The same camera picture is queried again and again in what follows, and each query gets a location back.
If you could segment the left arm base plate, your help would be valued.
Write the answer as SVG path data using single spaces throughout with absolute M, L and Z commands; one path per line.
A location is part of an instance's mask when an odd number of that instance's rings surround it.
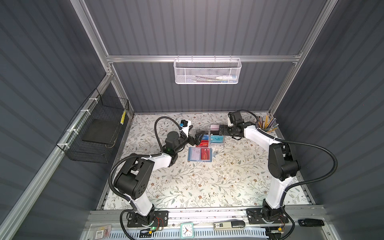
M 148 216 L 144 217 L 138 213 L 130 211 L 127 215 L 127 227 L 167 227 L 169 220 L 169 211 L 151 211 Z

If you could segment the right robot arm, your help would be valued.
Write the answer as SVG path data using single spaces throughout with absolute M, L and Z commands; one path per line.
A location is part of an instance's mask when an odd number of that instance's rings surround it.
M 268 211 L 280 209 L 288 192 L 286 188 L 300 170 L 290 145 L 268 134 L 257 123 L 245 122 L 240 111 L 228 113 L 228 123 L 219 126 L 219 134 L 236 140 L 246 138 L 268 152 L 268 170 L 272 180 L 263 207 Z

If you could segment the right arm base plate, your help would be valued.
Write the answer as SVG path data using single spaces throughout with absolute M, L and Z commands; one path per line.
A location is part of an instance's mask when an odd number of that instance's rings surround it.
M 279 209 L 269 208 L 250 208 L 246 209 L 246 214 L 250 224 L 287 224 L 288 217 Z

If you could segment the blue leather card holder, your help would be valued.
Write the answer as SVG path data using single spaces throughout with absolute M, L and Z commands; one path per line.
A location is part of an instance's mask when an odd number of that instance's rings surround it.
M 188 161 L 189 162 L 212 162 L 212 149 L 189 147 Z

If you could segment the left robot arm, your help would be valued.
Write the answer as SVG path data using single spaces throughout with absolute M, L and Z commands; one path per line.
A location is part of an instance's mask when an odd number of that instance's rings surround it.
M 136 214 L 142 217 L 153 216 L 155 207 L 146 194 L 152 173 L 171 167 L 178 159 L 178 152 L 186 145 L 200 145 L 204 134 L 203 131 L 199 131 L 195 136 L 186 136 L 183 132 L 172 131 L 167 134 L 165 144 L 160 145 L 160 153 L 131 154 L 120 160 L 109 175 L 110 189 L 115 195 L 128 201 Z

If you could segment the clear acrylic card display stand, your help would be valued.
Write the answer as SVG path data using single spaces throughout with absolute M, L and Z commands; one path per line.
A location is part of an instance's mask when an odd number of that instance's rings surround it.
M 225 137 L 220 135 L 220 125 L 210 124 L 196 127 L 196 134 L 203 133 L 200 148 L 218 148 L 225 145 Z

